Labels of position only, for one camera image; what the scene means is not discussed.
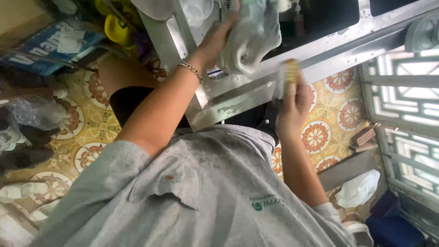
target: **dark shorts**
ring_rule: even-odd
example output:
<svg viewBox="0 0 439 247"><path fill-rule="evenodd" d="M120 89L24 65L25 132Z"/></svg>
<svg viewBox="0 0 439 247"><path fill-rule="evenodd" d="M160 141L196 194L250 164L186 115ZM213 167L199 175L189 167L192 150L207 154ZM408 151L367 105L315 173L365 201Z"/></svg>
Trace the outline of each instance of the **dark shorts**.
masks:
<svg viewBox="0 0 439 247"><path fill-rule="evenodd" d="M136 107L153 91L149 87L126 87L117 90L110 97L110 105L113 108L114 114L123 127L134 112ZM276 145L279 143L279 138L276 135L276 117L278 109L269 102L236 116L233 116L224 121L225 124L241 125L263 131L274 138ZM183 116L177 128L190 127L186 116Z"/></svg>

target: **silver chain bracelet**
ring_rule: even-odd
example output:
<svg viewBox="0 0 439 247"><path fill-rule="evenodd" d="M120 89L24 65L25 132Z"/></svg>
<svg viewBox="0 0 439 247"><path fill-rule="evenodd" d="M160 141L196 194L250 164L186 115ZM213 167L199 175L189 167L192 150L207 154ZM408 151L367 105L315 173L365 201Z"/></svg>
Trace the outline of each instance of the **silver chain bracelet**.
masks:
<svg viewBox="0 0 439 247"><path fill-rule="evenodd" d="M183 66L186 69L192 71L195 75L197 75L198 79L200 80L200 83L203 83L203 77L201 77L200 73L198 73L198 71L190 64L186 63L186 62L181 62L179 64L177 64L178 66Z"/></svg>

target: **tiled floor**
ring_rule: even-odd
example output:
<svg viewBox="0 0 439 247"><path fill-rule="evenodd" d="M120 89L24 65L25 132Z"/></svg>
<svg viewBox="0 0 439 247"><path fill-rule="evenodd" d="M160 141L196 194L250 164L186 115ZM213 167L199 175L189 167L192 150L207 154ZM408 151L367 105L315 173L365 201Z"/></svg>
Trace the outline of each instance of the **tiled floor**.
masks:
<svg viewBox="0 0 439 247"><path fill-rule="evenodd" d="M158 59L152 61L149 68L155 71L157 78L166 76L157 72L160 68ZM78 71L62 79L69 85L69 95L60 103L68 109L68 114L65 116L66 128L50 143L54 150L52 159L33 169L10 171L0 179L3 183L45 181L49 185L43 194L13 202L26 216L38 206L62 197L80 172L121 130L96 74ZM302 130L302 140L317 172L351 155L348 149L351 137L367 125L358 79L354 67L310 85L314 100ZM273 171L282 179L281 151L280 144L273 155ZM336 192L337 189L328 192L333 202ZM338 209L343 217L364 221L369 207L367 204Z"/></svg>

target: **person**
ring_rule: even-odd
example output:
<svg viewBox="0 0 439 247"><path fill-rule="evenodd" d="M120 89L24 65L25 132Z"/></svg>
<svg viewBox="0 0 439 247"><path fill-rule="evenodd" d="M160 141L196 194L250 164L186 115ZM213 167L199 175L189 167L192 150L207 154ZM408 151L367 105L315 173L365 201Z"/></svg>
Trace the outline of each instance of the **person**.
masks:
<svg viewBox="0 0 439 247"><path fill-rule="evenodd" d="M214 25L186 62L199 72L213 66L235 19ZM271 167L270 134L228 124L177 128L199 86L191 69L178 66L160 85L115 58L99 69L111 98L125 91L112 100L122 130L31 246L354 246L300 137L310 108L303 77L288 87L277 117L282 182Z"/></svg>

